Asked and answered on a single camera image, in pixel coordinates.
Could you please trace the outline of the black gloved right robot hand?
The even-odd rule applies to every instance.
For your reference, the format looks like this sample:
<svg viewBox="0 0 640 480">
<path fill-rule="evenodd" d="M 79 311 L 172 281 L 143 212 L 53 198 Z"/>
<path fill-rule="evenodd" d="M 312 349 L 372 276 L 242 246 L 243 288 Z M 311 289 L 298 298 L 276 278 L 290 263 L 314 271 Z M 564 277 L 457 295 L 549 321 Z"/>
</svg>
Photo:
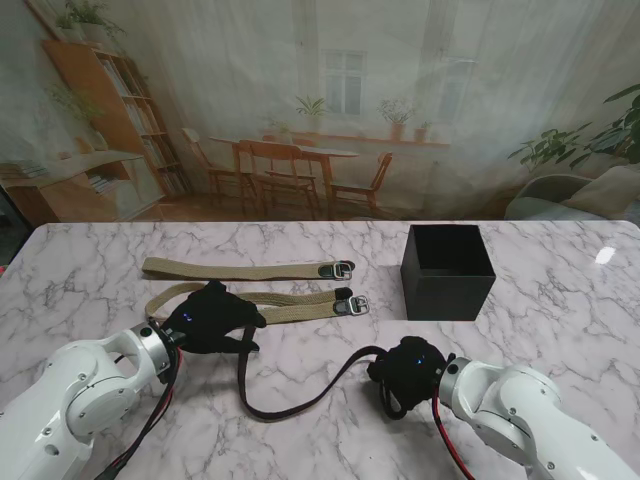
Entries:
<svg viewBox="0 0 640 480">
<path fill-rule="evenodd" d="M 396 347 L 378 354 L 367 373 L 379 385 L 385 414 L 400 420 L 419 403 L 431 400 L 455 358 L 455 353 L 445 357 L 435 345 L 418 336 L 405 336 Z"/>
</svg>

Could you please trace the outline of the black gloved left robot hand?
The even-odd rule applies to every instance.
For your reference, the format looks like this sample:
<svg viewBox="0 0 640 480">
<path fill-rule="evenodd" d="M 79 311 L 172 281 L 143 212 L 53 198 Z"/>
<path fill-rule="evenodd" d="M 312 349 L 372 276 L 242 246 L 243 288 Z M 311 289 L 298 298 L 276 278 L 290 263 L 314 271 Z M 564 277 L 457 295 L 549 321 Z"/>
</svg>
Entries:
<svg viewBox="0 0 640 480">
<path fill-rule="evenodd" d="M 239 328 L 264 328 L 266 319 L 252 302 L 229 293 L 217 280 L 191 293 L 179 304 L 161 329 L 182 334 L 179 345 L 189 353 L 249 353 L 260 347 L 251 339 L 228 334 Z"/>
</svg>

